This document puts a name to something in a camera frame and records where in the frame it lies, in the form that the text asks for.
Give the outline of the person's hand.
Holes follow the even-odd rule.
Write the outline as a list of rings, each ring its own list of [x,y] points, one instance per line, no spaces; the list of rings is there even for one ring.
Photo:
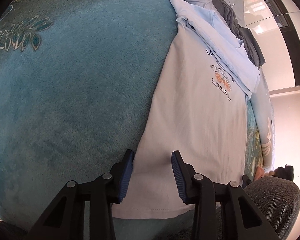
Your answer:
[[[268,176],[275,176],[275,171],[266,172],[262,167],[258,166],[254,175],[254,181]]]

